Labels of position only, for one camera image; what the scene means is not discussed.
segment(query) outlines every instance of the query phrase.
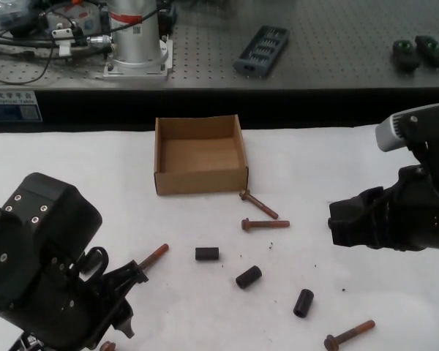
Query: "cardboard box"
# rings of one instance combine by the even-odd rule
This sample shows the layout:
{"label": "cardboard box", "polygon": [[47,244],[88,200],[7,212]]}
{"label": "cardboard box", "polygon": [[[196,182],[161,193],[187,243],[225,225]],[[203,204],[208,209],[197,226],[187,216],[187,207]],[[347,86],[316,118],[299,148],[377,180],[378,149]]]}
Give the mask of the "cardboard box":
{"label": "cardboard box", "polygon": [[249,167],[237,116],[157,118],[154,153],[158,195],[247,189]]}

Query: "rusty bolt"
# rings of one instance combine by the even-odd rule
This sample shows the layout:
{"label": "rusty bolt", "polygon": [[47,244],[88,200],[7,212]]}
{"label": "rusty bolt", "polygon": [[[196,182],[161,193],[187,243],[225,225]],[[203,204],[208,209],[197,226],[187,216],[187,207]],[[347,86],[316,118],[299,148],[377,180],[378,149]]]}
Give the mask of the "rusty bolt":
{"label": "rusty bolt", "polygon": [[115,350],[116,350],[116,344],[110,341],[106,341],[100,347],[100,351],[115,351]]}
{"label": "rusty bolt", "polygon": [[156,261],[158,261],[158,259],[163,256],[166,251],[169,250],[169,245],[167,244],[163,244],[161,245],[158,250],[156,250],[155,252],[153,252],[152,254],[150,254],[148,256],[148,258],[146,258],[142,263],[140,263],[138,265],[139,269],[141,270],[145,270],[148,267],[150,267],[151,265],[153,265]]}
{"label": "rusty bolt", "polygon": [[242,230],[248,231],[250,228],[288,228],[289,221],[250,221],[248,218],[242,219]]}
{"label": "rusty bolt", "polygon": [[366,333],[367,331],[375,327],[375,322],[373,320],[368,320],[357,327],[350,329],[349,331],[340,334],[339,336],[328,335],[327,339],[323,342],[323,345],[327,351],[337,351],[339,346],[344,342],[358,336],[359,334]]}
{"label": "rusty bolt", "polygon": [[241,192],[239,192],[239,196],[241,197],[241,200],[248,200],[249,202],[253,203],[254,205],[256,205],[257,207],[259,207],[260,210],[262,210],[263,212],[265,212],[266,214],[268,214],[271,218],[273,219],[277,219],[278,218],[278,214],[271,210],[269,207],[265,206],[261,201],[257,200],[255,197],[253,197],[250,194],[250,190],[241,190]]}

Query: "gray cylindrical device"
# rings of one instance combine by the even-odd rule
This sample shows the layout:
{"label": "gray cylindrical device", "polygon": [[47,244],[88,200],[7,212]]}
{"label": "gray cylindrical device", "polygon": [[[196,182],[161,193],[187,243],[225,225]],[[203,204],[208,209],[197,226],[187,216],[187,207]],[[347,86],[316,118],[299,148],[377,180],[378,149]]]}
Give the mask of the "gray cylindrical device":
{"label": "gray cylindrical device", "polygon": [[410,116],[410,118],[413,119],[413,122],[416,123],[417,113],[423,110],[428,110],[436,106],[439,106],[439,104],[412,108],[410,110],[394,113],[393,115],[389,116],[384,122],[382,122],[375,128],[375,138],[378,142],[379,149],[384,152],[387,152],[405,147],[406,146],[405,139],[400,133],[398,127],[399,120],[402,117]]}
{"label": "gray cylindrical device", "polygon": [[[109,0],[110,27],[117,29],[140,21],[156,10],[155,0]],[[136,69],[162,64],[168,57],[162,50],[156,15],[127,29],[113,33],[115,50],[113,63]]]}

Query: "white cylinder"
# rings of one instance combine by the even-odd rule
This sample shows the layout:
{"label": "white cylinder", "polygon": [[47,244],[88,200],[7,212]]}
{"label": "white cylinder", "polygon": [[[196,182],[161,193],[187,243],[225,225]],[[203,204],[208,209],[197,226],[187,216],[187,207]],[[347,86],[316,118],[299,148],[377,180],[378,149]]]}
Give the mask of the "white cylinder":
{"label": "white cylinder", "polygon": [[[134,23],[156,10],[156,0],[109,0],[110,27],[116,29]],[[113,60],[122,66],[147,65],[163,58],[160,47],[158,17],[153,15],[142,24],[113,33],[116,45]]]}

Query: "bolt head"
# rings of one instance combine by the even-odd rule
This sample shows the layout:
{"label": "bolt head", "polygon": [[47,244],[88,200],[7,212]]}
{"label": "bolt head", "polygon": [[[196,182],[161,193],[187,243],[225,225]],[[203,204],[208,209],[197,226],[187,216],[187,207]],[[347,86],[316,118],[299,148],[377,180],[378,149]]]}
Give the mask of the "bolt head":
{"label": "bolt head", "polygon": [[28,343],[33,345],[37,343],[37,339],[34,338],[32,335],[28,336]]}
{"label": "bolt head", "polygon": [[246,200],[246,197],[250,194],[250,190],[246,189],[246,190],[241,190],[241,192],[239,192],[239,196],[241,197],[241,200]]}
{"label": "bolt head", "polygon": [[104,344],[102,344],[100,351],[115,351],[116,344],[110,341],[106,341]]}
{"label": "bolt head", "polygon": [[327,335],[327,339],[323,342],[323,346],[325,346],[327,351],[338,351],[339,349],[337,340],[333,335]]}
{"label": "bolt head", "polygon": [[249,221],[249,219],[248,218],[242,219],[241,226],[242,226],[242,230],[248,231],[249,228],[250,228],[250,221]]}

